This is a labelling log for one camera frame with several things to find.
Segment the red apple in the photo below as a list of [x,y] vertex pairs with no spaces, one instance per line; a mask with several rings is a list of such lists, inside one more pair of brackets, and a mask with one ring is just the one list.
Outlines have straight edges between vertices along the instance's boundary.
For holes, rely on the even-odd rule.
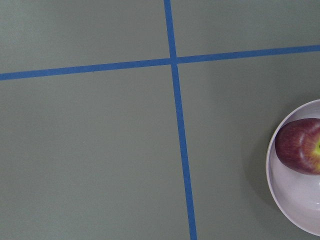
[[298,173],[320,174],[320,120],[303,118],[285,124],[275,136],[280,162]]

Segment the pink plate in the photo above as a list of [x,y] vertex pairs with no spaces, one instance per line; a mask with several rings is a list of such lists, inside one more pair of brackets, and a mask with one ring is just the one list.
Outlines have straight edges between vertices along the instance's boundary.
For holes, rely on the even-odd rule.
[[319,117],[318,99],[289,113],[270,138],[265,160],[266,179],[274,202],[289,221],[315,236],[320,235],[320,177],[302,174],[283,165],[276,155],[275,139],[285,124]]

